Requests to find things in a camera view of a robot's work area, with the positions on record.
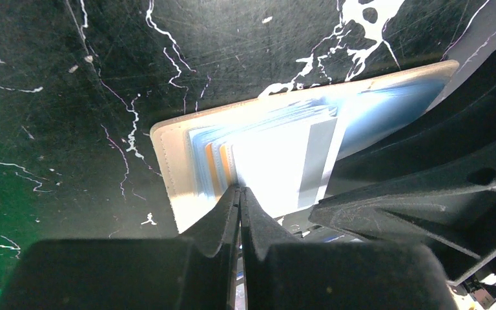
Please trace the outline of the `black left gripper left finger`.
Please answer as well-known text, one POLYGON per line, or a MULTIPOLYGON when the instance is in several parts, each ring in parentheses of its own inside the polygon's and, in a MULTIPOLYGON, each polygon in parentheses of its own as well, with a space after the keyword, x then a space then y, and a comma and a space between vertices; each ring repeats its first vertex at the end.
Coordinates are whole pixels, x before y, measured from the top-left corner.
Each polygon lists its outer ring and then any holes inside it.
POLYGON ((240 187, 174 238, 43 240, 0 309, 233 309, 240 187))

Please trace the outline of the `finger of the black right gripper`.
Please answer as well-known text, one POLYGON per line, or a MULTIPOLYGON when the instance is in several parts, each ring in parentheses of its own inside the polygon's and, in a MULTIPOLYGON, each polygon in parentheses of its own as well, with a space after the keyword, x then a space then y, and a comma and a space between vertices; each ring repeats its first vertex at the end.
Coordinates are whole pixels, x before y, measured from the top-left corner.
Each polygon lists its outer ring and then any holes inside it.
POLYGON ((333 174, 349 189, 316 204, 310 222, 423 243, 453 284, 496 274, 496 51, 442 103, 333 174))

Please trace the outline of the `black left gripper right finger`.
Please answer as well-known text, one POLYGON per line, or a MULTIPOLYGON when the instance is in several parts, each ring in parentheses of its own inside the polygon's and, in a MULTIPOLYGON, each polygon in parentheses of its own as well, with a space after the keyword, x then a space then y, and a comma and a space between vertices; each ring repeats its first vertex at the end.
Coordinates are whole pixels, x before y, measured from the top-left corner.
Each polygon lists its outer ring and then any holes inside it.
POLYGON ((303 242, 240 190, 248 309, 455 309, 424 245, 303 242))

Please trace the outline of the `orange credit card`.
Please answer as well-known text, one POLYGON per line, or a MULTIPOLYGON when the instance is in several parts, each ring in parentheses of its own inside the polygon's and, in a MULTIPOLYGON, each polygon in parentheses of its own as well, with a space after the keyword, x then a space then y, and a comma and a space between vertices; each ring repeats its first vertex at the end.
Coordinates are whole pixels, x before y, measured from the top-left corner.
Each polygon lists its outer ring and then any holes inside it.
POLYGON ((205 146, 205 155, 209 165, 212 189, 215 197, 219 198, 234 183, 234 169, 231 167, 229 147, 208 143, 205 146))

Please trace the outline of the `white credit card grey stripe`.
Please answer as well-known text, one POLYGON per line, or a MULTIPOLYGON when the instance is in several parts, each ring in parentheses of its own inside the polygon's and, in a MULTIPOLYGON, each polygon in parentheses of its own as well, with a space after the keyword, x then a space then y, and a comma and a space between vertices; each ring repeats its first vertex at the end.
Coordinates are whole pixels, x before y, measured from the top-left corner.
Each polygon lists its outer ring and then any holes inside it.
POLYGON ((344 132, 332 117, 240 138, 232 145, 238 181, 272 218, 306 209, 324 197, 344 132))

